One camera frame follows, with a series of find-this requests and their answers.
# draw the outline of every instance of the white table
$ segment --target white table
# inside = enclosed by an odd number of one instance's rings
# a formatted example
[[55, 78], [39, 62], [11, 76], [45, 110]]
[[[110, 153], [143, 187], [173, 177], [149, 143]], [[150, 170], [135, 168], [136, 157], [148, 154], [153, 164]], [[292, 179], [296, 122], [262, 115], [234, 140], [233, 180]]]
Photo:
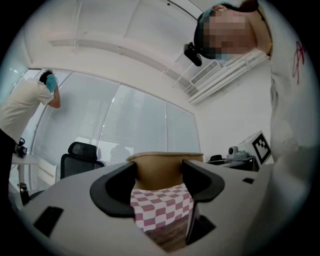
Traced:
[[15, 153], [12, 154], [12, 165], [17, 165], [17, 169], [19, 172], [19, 184], [21, 182], [25, 182], [25, 165], [37, 165], [39, 163], [39, 159], [32, 154], [27, 153], [24, 158], [18, 157]]

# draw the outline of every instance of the black mesh chair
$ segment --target black mesh chair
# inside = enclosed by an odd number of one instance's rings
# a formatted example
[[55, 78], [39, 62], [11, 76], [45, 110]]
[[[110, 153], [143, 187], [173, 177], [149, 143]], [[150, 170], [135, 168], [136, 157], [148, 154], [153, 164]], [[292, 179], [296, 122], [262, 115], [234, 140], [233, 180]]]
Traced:
[[82, 142], [73, 142], [68, 154], [61, 157], [60, 178], [85, 173], [105, 165], [97, 161], [97, 147]]

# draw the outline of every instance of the blue glove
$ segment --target blue glove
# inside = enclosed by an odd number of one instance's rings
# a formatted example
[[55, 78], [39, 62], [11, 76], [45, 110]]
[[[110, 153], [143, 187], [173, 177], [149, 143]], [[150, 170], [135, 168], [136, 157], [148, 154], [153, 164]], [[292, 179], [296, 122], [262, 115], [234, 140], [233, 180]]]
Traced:
[[55, 88], [58, 86], [58, 80], [53, 74], [49, 74], [46, 77], [46, 87], [49, 89], [50, 93], [55, 91]]

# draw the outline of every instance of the black bottle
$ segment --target black bottle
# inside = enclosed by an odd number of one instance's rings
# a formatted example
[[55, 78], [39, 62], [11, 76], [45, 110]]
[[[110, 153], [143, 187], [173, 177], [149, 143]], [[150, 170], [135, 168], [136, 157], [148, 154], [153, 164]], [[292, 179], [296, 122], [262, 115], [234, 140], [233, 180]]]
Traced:
[[20, 195], [21, 195], [21, 201], [23, 205], [27, 204], [30, 201], [26, 183], [23, 183], [23, 182], [20, 183]]

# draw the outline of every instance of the man in white shirt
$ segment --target man in white shirt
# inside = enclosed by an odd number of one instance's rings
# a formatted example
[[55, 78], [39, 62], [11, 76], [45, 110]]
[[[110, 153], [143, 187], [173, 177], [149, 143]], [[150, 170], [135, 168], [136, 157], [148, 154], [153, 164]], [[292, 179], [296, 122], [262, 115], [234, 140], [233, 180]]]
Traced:
[[[54, 90], [49, 90], [48, 76], [51, 75]], [[60, 108], [60, 94], [52, 70], [46, 70], [39, 80], [29, 78], [21, 81], [0, 106], [0, 142], [4, 145], [1, 156], [4, 171], [9, 179], [12, 154], [16, 144], [19, 144], [30, 118], [35, 114], [39, 104]]]
[[295, 30], [270, 3], [247, 0], [239, 7], [214, 5], [199, 18], [196, 51], [208, 59], [230, 59], [258, 49], [271, 68], [270, 147], [274, 161], [320, 140], [319, 83]]
[[208, 59], [228, 59], [253, 49], [269, 56], [270, 148], [275, 164], [243, 247], [242, 254], [251, 255], [279, 235], [311, 189], [320, 145], [319, 82], [295, 30], [264, 0], [209, 8], [198, 19], [194, 46]]

